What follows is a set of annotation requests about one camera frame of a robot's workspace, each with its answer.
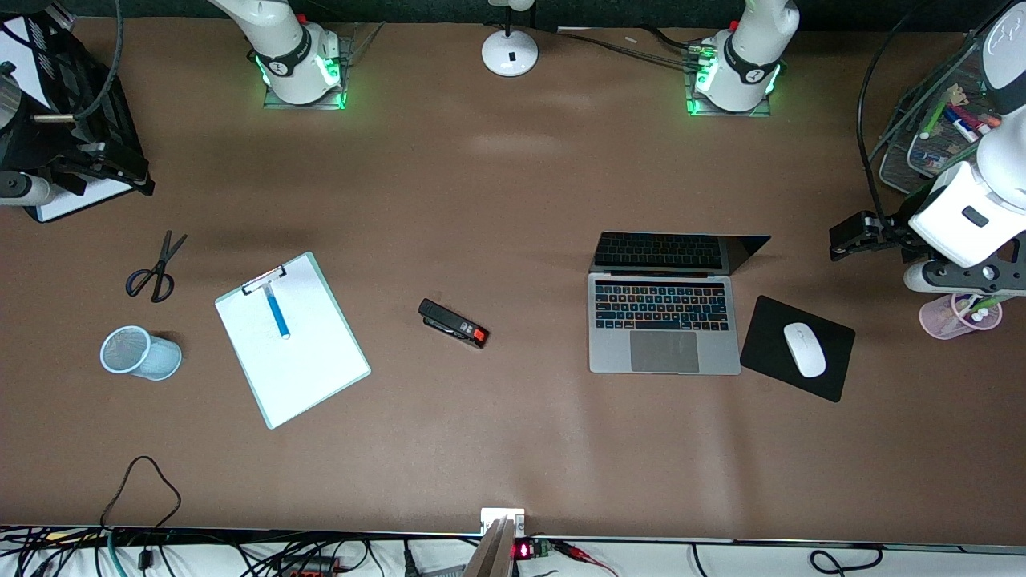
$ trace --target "blue pen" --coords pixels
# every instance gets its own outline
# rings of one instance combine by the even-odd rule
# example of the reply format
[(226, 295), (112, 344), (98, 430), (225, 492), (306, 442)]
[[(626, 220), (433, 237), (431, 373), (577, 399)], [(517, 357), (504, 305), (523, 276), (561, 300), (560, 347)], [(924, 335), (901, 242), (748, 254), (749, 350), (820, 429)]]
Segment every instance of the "blue pen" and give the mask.
[(958, 117), (958, 114), (956, 114), (955, 111), (951, 110), (950, 108), (945, 108), (944, 118), (946, 118), (947, 121), (950, 122), (955, 127), (955, 130), (957, 130), (958, 133), (961, 134), (962, 138), (965, 139), (965, 141), (968, 141), (970, 144), (973, 144), (976, 141), (980, 140), (980, 137), (978, 137), (976, 132), (973, 131), (973, 128), (969, 124), (966, 124), (964, 120)]
[(271, 314), (274, 315), (274, 321), (278, 323), (278, 332), (281, 333), (281, 338), (287, 339), (291, 334), (288, 332), (288, 325), (285, 324), (285, 316), (281, 314), (278, 299), (274, 296), (274, 292), (271, 291), (270, 282), (264, 284), (264, 295), (267, 296), (267, 304), (271, 307)]

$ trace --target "white floor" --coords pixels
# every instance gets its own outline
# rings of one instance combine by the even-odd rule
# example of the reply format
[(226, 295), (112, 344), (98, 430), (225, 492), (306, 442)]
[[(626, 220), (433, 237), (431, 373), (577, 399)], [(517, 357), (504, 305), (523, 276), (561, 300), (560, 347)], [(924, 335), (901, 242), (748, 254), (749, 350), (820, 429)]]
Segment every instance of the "white floor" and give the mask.
[[(576, 542), (593, 557), (615, 569), (620, 577), (698, 577), (690, 547), (683, 543), (614, 543)], [(267, 555), (280, 550), (283, 544), (261, 544), (246, 546), (247, 550)], [(381, 562), (385, 577), (402, 577), (404, 564), (401, 541), (378, 541), (373, 551)], [(422, 573), (464, 565), (470, 560), (474, 549), (468, 543), (458, 540), (411, 541), (410, 548)], [(699, 545), (702, 565), (709, 577), (752, 577), (752, 576), (802, 576), (820, 575), (810, 565), (808, 555), (817, 547), (772, 546), (772, 545)], [(119, 547), (118, 557), (128, 577), (141, 577), (136, 569), (136, 559), (142, 547)], [(330, 554), (334, 546), (327, 547), (324, 554)], [(887, 550), (877, 567), (858, 573), (849, 572), (849, 577), (886, 576), (930, 576), (930, 577), (997, 577), (1026, 575), (1026, 555), (1021, 549), (992, 548), (995, 552), (947, 550)], [(154, 566), (147, 571), (148, 577), (171, 577), (156, 547)], [(842, 565), (859, 565), (870, 562), (875, 553), (851, 549), (826, 549)], [(237, 577), (246, 571), (239, 553), (227, 545), (174, 545), (164, 548), (174, 577)], [(344, 567), (357, 563), (363, 555), (363, 545), (348, 542), (339, 549), (338, 556)], [(15, 575), (16, 555), (0, 559), (0, 575)], [(34, 570), (44, 555), (37, 554), (29, 565)], [(43, 577), (53, 577), (55, 564)], [(100, 550), (101, 575), (118, 577), (106, 549)], [(604, 570), (577, 563), (553, 552), (547, 557), (520, 562), (521, 577), (536, 577), (550, 571), (558, 571), (558, 577), (611, 577)], [(382, 571), (367, 559), (360, 568), (350, 573), (352, 577), (381, 577)], [(61, 577), (97, 577), (95, 557), (92, 549), (78, 551), (68, 562)]]

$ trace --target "white computer mouse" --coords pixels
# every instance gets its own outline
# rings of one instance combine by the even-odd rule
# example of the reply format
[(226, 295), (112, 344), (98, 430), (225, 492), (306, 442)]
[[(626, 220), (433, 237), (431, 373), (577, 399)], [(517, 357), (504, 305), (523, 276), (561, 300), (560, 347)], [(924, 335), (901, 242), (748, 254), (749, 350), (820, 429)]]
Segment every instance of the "white computer mouse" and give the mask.
[(827, 370), (827, 359), (816, 333), (804, 322), (792, 322), (784, 328), (784, 340), (791, 349), (798, 372), (806, 379), (819, 377)]
[(538, 44), (527, 33), (514, 30), (509, 36), (499, 32), (488, 36), (481, 46), (484, 66), (500, 76), (520, 76), (538, 63)]

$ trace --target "black keyboard key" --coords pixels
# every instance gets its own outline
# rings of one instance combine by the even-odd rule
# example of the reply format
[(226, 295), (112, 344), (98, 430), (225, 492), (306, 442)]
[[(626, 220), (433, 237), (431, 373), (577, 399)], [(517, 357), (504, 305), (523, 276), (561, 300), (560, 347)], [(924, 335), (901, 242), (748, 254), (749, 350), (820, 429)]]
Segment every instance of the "black keyboard key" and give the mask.
[(675, 320), (635, 320), (635, 329), (655, 329), (665, 331), (679, 331), (680, 323)]

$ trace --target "silver laptop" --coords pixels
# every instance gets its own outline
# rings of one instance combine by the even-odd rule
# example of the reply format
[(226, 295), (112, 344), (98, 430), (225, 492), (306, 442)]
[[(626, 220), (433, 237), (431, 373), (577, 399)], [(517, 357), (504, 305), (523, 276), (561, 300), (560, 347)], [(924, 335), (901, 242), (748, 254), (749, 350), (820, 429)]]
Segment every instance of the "silver laptop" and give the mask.
[(741, 374), (729, 275), (768, 240), (603, 232), (588, 274), (591, 371)]

